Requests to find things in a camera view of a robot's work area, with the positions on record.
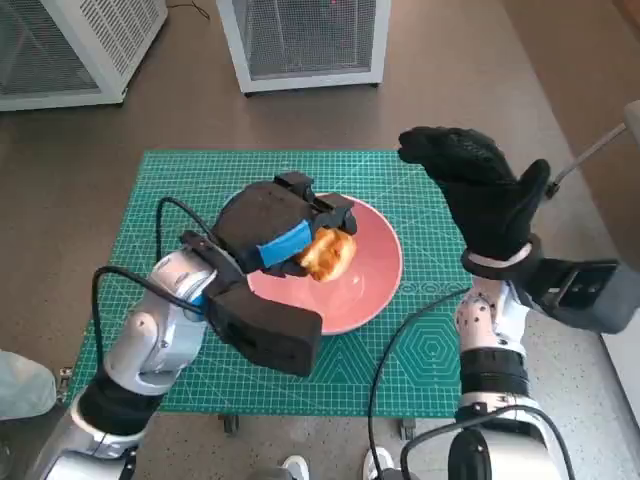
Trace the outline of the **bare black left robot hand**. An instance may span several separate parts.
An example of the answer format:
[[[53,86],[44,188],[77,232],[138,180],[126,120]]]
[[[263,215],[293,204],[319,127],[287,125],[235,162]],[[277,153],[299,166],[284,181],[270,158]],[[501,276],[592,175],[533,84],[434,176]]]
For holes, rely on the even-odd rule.
[[[213,238],[245,274],[306,276],[296,256],[319,229],[357,232],[354,202],[337,193],[317,195],[312,185],[311,177],[297,171],[247,185],[220,211]]]

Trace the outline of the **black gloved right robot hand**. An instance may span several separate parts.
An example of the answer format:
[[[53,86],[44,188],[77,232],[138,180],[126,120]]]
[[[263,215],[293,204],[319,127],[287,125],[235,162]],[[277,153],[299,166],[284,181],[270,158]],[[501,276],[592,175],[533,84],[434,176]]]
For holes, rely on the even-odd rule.
[[[418,126],[398,141],[400,159],[422,166],[440,188],[471,253],[506,261],[529,242],[551,174],[547,160],[517,177],[495,141],[474,129]]]

